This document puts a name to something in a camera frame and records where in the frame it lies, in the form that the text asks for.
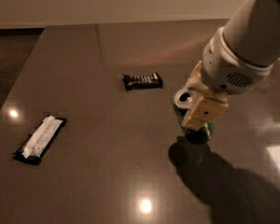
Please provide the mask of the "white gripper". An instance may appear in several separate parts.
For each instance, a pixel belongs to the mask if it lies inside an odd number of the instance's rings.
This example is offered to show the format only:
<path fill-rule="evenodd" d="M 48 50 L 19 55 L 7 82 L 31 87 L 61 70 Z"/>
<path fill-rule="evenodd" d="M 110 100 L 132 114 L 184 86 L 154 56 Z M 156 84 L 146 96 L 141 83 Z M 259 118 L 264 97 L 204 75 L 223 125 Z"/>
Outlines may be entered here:
<path fill-rule="evenodd" d="M 194 66 L 186 81 L 186 89 L 202 92 L 206 85 L 229 95 L 242 94 L 253 89 L 271 73 L 272 65 L 255 66 L 238 58 L 228 47 L 223 32 L 224 28 L 219 28 L 203 49 L 202 61 Z M 226 101 L 200 95 L 193 108 L 187 111 L 181 125 L 199 130 L 221 115 L 228 106 Z"/>

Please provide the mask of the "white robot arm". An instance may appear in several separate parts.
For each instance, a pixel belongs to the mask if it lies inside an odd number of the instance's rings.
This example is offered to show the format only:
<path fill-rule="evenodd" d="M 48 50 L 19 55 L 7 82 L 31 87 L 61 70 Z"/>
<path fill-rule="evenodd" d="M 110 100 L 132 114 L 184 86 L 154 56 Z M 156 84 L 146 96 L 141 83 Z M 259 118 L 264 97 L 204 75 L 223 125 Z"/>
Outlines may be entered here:
<path fill-rule="evenodd" d="M 227 97 L 253 89 L 280 57 L 280 0 L 244 0 L 203 49 L 184 88 L 194 93 L 181 125 L 201 129 Z"/>

